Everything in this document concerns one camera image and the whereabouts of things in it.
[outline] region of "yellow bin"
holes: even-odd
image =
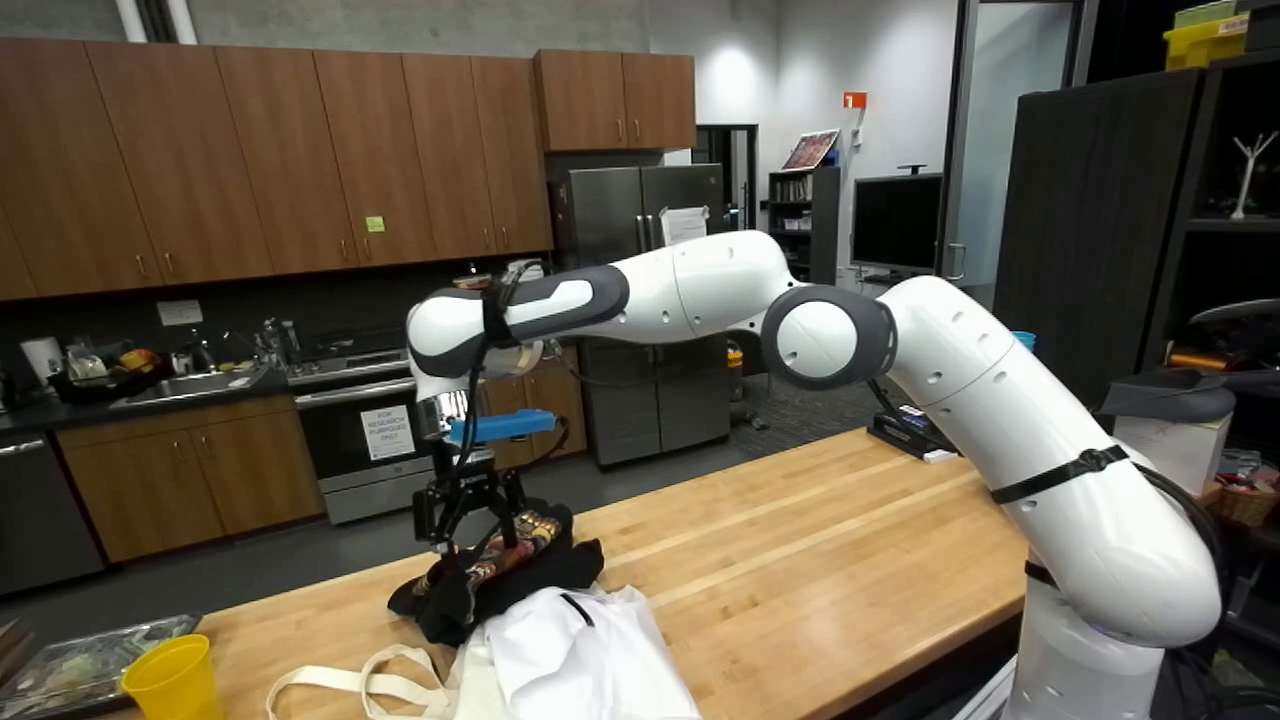
[[[132,659],[121,687],[145,720],[226,720],[216,700],[207,636],[172,636]]]

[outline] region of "yellow object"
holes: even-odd
[[[1170,42],[1170,59],[1164,59],[1170,71],[1210,67],[1215,59],[1245,54],[1250,12],[1171,27],[1164,30],[1164,42]]]
[[[724,368],[741,371],[741,368],[749,368],[749,354],[741,348],[729,348]]]
[[[1235,0],[1213,0],[1171,12],[1171,27],[1235,17]]]
[[[145,720],[226,720],[216,700],[207,636],[172,636],[132,659],[121,687]]]

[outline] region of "butcher block countertop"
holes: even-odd
[[[635,582],[709,720],[836,714],[1011,618],[1030,543],[970,461],[926,464],[870,431],[829,435],[578,514],[604,588]],[[207,614],[230,714],[261,714],[301,662],[362,666],[423,645],[386,599],[434,554],[394,559]],[[294,687],[280,714],[362,714]]]

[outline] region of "refrigerator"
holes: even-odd
[[[567,167],[552,178],[564,265],[607,265],[663,247],[673,211],[724,211],[720,162]],[[724,338],[635,348],[581,338],[588,435],[599,468],[729,435]]]
[[[552,178],[556,247],[567,265],[607,265],[663,242],[663,211],[724,214],[720,162],[567,167]]]

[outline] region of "kitchen counter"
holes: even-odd
[[[700,712],[842,714],[1022,614],[1026,534],[970,461],[926,464],[845,431],[578,514],[604,588],[635,582]],[[230,714],[261,714],[301,662],[362,666],[423,645],[386,603],[438,554],[405,554],[204,614]],[[356,714],[294,687],[280,720]]]
[[[8,435],[30,435],[30,431],[60,431],[60,428],[77,428],[77,422],[117,422],[117,421],[132,421],[132,414],[162,414],[162,413],[184,413],[184,409],[207,409],[207,403],[238,403],[248,394],[280,394],[294,392],[283,374],[266,374],[248,387],[230,387],[230,392],[213,392],[213,394],[184,394],[184,398],[170,398],[170,403],[30,403],[30,409],[11,409],[8,414],[0,414],[0,440]]]

